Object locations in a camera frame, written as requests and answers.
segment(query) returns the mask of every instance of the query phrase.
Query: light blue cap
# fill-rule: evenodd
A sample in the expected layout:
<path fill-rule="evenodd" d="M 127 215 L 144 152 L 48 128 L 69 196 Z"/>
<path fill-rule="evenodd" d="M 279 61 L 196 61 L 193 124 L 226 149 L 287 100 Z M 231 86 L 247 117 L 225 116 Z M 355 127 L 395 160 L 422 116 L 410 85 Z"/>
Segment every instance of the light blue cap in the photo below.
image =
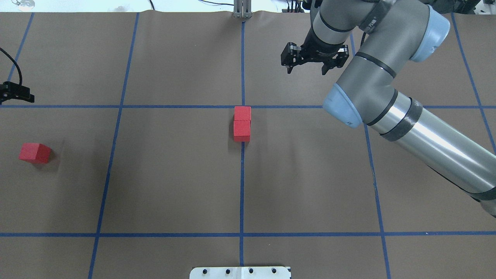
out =
<path fill-rule="evenodd" d="M 410 58 L 415 62 L 422 62 L 427 59 L 431 54 L 441 45 L 449 33 L 449 21 L 436 12 L 432 6 L 429 7 L 429 22 L 427 29 L 424 33 L 424 38 L 420 43 L 417 52 Z"/>
<path fill-rule="evenodd" d="M 357 109 L 337 83 L 333 85 L 322 106 L 324 110 L 351 128 L 356 128 L 362 123 Z"/>

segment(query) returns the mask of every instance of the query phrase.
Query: vertical blue line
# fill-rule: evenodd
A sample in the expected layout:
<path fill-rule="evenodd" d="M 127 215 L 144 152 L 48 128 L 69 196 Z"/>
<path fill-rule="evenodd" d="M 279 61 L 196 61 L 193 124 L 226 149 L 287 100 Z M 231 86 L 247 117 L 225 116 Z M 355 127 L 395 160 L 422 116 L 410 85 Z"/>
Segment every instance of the vertical blue line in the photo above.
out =
<path fill-rule="evenodd" d="M 486 114 L 484 113 L 484 109 L 482 107 L 482 102 L 479 97 L 479 93 L 477 92 L 477 88 L 475 86 L 474 78 L 472 77 L 472 72 L 470 71 L 470 67 L 468 66 L 467 58 L 465 57 L 465 52 L 463 51 L 462 42 L 460 39 L 460 34 L 458 33 L 458 27 L 456 25 L 455 15 L 451 13 L 451 20 L 453 21 L 453 27 L 455 29 L 456 40 L 458 41 L 458 47 L 460 48 L 460 52 L 462 54 L 463 63 L 465 64 L 465 68 L 467 69 L 468 77 L 470 78 L 470 83 L 472 84 L 472 89 L 474 90 L 475 98 L 477 99 L 477 104 L 479 105 L 479 110 L 481 111 L 482 120 L 484 121 L 484 125 L 486 125 L 486 131 L 489 135 L 489 140 L 491 141 L 491 145 L 493 146 L 493 152 L 496 153 L 496 144 L 493 138 L 493 134 L 491 133 L 491 129 L 489 128 L 488 120 L 486 118 Z"/>
<path fill-rule="evenodd" d="M 240 266 L 244 260 L 244 233 L 245 233 L 245 142 L 241 143 L 241 189 L 240 189 Z"/>
<path fill-rule="evenodd" d="M 353 34 L 350 34 L 350 40 L 351 40 L 351 49 L 353 52 L 353 56 L 355 56 L 355 40 L 353 39 Z M 380 230 L 380 235 L 381 235 L 381 242 L 382 242 L 382 253 L 384 255 L 384 264 L 386 267 L 386 276 L 387 279 L 391 279 L 391 270 L 389 268 L 389 257 L 387 255 L 387 246 L 386 246 L 386 237 L 384 236 L 384 224 L 382 222 L 382 211 L 380 209 L 380 199 L 379 199 L 379 190 L 377 189 L 377 179 L 375 177 L 375 167 L 373 164 L 373 157 L 372 157 L 372 148 L 371 148 L 371 142 L 370 142 L 370 137 L 369 137 L 369 129 L 367 128 L 367 125 L 364 124 L 364 129 L 365 129 L 365 140 L 367 141 L 367 151 L 369 153 L 369 164 L 371 166 L 372 170 L 372 177 L 373 177 L 373 187 L 375 191 L 375 206 L 377 207 L 377 218 L 379 221 L 379 230 Z"/>
<path fill-rule="evenodd" d="M 245 22 L 241 23 L 241 105 L 245 105 Z"/>
<path fill-rule="evenodd" d="M 109 189 L 110 172 L 112 170 L 112 164 L 114 162 L 114 154 L 115 154 L 115 150 L 116 150 L 117 136 L 119 135 L 119 126 L 121 124 L 121 115 L 122 115 L 122 110 L 123 110 L 123 105 L 124 105 L 125 90 L 127 88 L 127 78 L 129 76 L 129 68 L 131 67 L 132 51 L 134 49 L 134 40 L 136 38 L 136 30 L 138 28 L 138 20 L 139 20 L 139 13 L 136 13 L 136 19 L 134 20 L 134 30 L 132 33 L 131 47 L 129 48 L 129 56 L 127 59 L 127 67 L 125 70 L 123 90 L 121 93 L 121 103 L 119 105 L 119 112 L 117 114 L 116 129 L 114 131 L 114 140 L 112 141 L 112 149 L 110 151 L 109 166 L 107 168 L 107 177 L 105 179 L 105 187 L 103 189 L 102 204 L 100 206 L 100 214 L 98 216 L 98 224 L 97 224 L 97 228 L 96 228 L 96 237 L 95 237 L 95 243 L 93 244 L 93 253 L 91 255 L 91 263 L 90 263 L 90 270 L 88 272 L 88 279 L 91 279 L 93 277 L 93 269 L 95 267 L 96 253 L 97 253 L 97 249 L 98 249 L 98 241 L 100 239 L 100 231 L 102 229 L 103 212 L 105 209 L 105 201 L 107 199 L 107 192 Z"/>
<path fill-rule="evenodd" d="M 26 31 L 24 31 L 24 36 L 22 36 L 21 44 L 19 45 L 19 49 L 17 50 L 17 54 L 15 55 L 15 61 L 19 61 L 19 56 L 21 55 L 22 46 L 24 46 L 24 42 L 26 41 L 26 37 L 28 36 L 29 28 L 31 27 L 31 23 L 33 22 L 34 13 L 31 13 L 31 17 L 28 21 L 28 26 L 26 27 Z M 10 68 L 10 73 L 8 74 L 8 81 L 12 78 L 12 74 L 14 73 L 15 65 L 12 65 Z"/>

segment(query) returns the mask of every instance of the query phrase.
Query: cable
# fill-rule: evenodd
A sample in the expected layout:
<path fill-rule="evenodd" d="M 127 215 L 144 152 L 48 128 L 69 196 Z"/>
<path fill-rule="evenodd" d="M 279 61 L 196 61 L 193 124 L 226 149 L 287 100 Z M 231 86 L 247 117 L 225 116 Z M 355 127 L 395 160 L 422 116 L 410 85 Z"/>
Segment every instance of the cable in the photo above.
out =
<path fill-rule="evenodd" d="M 362 45 L 364 44 L 366 35 L 367 33 L 364 32 L 364 34 L 362 35 L 362 41 L 360 42 L 360 47 L 362 47 Z"/>
<path fill-rule="evenodd" d="M 0 48 L 0 51 L 3 52 L 5 55 L 7 55 L 7 57 L 12 61 L 12 63 L 14 63 L 15 67 L 17 68 L 17 73 L 19 74 L 19 85 L 22 85 L 22 74 L 19 65 L 14 60 L 14 58 L 12 58 L 12 56 L 10 56 L 5 50 L 3 50 L 3 48 Z"/>
<path fill-rule="evenodd" d="M 215 4 L 215 5 L 228 5 L 228 6 L 234 6 L 234 4 L 227 4 L 227 3 L 215 3 L 215 2 L 210 2 L 210 1 L 205 1 L 205 0 L 198 0 L 200 2 L 205 2 L 205 3 L 210 3 L 210 4 Z"/>

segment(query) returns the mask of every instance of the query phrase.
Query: red cube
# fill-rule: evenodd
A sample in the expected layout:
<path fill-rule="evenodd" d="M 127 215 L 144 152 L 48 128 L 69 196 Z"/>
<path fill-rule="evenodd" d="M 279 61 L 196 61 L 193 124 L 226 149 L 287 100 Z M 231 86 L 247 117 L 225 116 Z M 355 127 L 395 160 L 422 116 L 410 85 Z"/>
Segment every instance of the red cube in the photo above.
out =
<path fill-rule="evenodd" d="M 234 107 L 234 121 L 251 121 L 251 107 Z"/>
<path fill-rule="evenodd" d="M 234 120 L 234 141 L 249 141 L 250 121 Z"/>
<path fill-rule="evenodd" d="M 33 164 L 46 164 L 52 150 L 41 143 L 23 143 L 19 159 Z"/>

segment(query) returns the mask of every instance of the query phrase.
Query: white metal plate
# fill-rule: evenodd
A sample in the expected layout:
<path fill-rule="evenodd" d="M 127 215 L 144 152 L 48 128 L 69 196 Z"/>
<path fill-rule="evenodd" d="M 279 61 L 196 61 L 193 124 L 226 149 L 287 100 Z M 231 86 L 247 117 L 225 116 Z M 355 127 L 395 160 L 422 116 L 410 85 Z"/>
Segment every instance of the white metal plate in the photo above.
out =
<path fill-rule="evenodd" d="M 194 268 L 189 279 L 291 279 L 287 267 Z"/>

